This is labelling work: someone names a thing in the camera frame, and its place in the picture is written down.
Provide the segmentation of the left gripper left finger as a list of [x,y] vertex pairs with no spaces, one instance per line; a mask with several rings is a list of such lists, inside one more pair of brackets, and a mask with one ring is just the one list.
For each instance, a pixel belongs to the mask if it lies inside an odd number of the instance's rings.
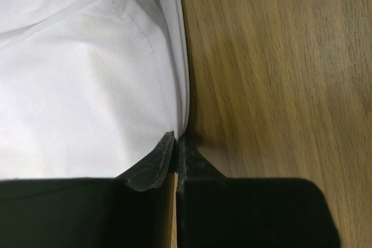
[[1,181],[1,246],[170,247],[174,144],[115,178]]

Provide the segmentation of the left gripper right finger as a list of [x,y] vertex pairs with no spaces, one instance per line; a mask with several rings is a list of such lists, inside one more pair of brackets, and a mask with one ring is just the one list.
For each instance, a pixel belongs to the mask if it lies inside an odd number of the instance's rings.
[[322,191],[302,178],[229,178],[178,142],[179,247],[339,247]]

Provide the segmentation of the white t shirt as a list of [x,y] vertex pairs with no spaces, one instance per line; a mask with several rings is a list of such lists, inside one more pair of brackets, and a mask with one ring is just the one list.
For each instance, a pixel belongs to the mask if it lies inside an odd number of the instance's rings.
[[108,178],[182,136],[181,0],[1,0],[1,178]]

